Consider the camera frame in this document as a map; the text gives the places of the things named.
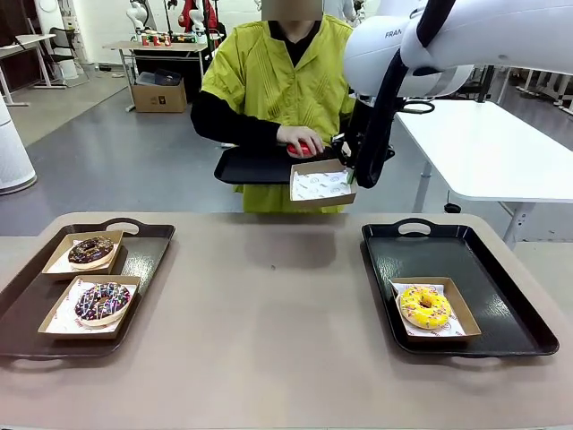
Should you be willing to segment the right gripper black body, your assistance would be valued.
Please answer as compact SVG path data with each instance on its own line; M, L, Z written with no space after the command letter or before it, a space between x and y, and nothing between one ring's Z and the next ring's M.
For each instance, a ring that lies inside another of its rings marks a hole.
M375 146L375 139L368 138L370 122L374 117L375 109L361 99L355 101L353 113L351 115L351 154L357 155L366 142L367 148Z

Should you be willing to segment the person's right hand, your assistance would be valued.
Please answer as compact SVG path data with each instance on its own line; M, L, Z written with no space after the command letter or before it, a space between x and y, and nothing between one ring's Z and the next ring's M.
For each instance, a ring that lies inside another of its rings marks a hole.
M298 158L306 158L323 153L322 138L306 126L281 125L277 131L277 142L292 145Z

